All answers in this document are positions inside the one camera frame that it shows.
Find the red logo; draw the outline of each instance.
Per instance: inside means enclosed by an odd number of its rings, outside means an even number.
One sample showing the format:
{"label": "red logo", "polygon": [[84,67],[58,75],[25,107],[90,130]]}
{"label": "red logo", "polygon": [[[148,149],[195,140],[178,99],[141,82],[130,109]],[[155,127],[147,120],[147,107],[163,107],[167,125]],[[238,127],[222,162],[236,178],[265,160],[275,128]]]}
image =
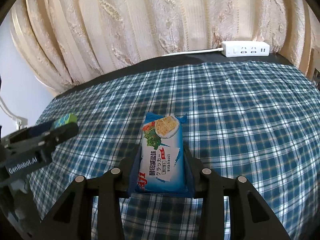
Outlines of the red logo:
{"label": "red logo", "polygon": [[145,189],[145,185],[148,184],[148,180],[146,179],[146,174],[139,172],[138,177],[138,185],[140,188]]}
{"label": "red logo", "polygon": [[164,156],[164,148],[162,147],[162,149],[159,149],[161,152],[161,159],[165,160],[165,156]]}

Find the power outlet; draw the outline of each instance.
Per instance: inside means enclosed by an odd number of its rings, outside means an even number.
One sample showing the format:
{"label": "power outlet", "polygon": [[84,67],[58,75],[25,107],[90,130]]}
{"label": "power outlet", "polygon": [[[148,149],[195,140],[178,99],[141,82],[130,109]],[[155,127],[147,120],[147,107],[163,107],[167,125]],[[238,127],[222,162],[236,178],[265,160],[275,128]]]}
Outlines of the power outlet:
{"label": "power outlet", "polygon": [[270,51],[263,41],[223,41],[221,46],[226,57],[268,56]]}

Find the white wall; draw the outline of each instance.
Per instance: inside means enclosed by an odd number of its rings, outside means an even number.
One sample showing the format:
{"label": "white wall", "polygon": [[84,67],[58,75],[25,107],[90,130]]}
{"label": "white wall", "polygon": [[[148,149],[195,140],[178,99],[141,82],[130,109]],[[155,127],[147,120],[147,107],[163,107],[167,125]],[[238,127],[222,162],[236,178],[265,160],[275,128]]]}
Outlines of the white wall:
{"label": "white wall", "polygon": [[[15,115],[36,123],[53,96],[34,76],[26,61],[16,50],[10,36],[10,13],[0,26],[0,96]],[[16,130],[15,122],[0,109],[1,137]]]}

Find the cracker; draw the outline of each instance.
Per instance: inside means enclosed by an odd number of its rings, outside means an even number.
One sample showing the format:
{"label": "cracker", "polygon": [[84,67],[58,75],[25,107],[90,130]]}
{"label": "cracker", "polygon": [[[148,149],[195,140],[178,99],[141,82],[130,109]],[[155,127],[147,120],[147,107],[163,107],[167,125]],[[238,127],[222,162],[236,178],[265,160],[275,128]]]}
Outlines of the cracker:
{"label": "cracker", "polygon": [[155,128],[162,136],[165,136],[169,132],[169,129],[165,126],[164,122],[162,122],[162,119],[155,121]]}
{"label": "cracker", "polygon": [[176,128],[178,125],[176,120],[174,120],[172,116],[164,117],[161,120],[164,123],[164,125],[169,129],[169,132]]}

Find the white plate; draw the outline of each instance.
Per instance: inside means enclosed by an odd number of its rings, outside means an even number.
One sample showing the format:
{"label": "white plate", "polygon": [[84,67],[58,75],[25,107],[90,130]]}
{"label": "white plate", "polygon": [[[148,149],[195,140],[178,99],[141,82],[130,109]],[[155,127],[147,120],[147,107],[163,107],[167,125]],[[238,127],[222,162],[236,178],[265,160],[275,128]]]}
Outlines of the white plate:
{"label": "white plate", "polygon": [[171,115],[171,116],[172,116],[173,119],[178,123],[178,125],[177,125],[176,128],[174,128],[173,130],[171,130],[170,132],[168,132],[168,133],[166,134],[166,136],[162,136],[161,134],[159,134],[159,133],[157,132],[157,128],[155,127],[156,134],[157,134],[160,138],[162,138],[162,139],[171,138],[172,136],[174,136],[174,135],[176,134],[176,132],[178,131],[178,129],[179,129],[179,127],[180,127],[180,122],[179,122],[179,120],[178,120],[177,118],[175,118],[173,115]]}

